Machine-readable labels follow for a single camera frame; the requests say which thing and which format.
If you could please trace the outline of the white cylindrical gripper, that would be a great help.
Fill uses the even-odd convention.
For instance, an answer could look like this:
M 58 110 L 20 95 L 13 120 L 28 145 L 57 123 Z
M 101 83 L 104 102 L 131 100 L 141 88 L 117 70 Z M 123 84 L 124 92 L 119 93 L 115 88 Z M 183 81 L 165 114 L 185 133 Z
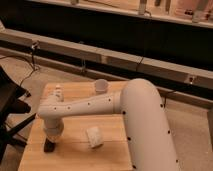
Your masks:
M 43 128 L 46 138 L 52 142 L 56 143 L 59 141 L 63 130 L 64 130 L 64 123 L 62 120 L 50 120 L 44 121 L 44 128 Z

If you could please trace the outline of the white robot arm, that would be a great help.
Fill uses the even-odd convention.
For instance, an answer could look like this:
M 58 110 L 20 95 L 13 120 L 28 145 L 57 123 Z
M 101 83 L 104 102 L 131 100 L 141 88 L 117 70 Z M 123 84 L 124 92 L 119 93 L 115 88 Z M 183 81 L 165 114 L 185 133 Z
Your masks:
M 119 91 L 67 102 L 62 90 L 54 90 L 38 108 L 49 138 L 63 132 L 64 117 L 118 113 L 136 171 L 181 171 L 160 94 L 148 80 L 132 79 Z

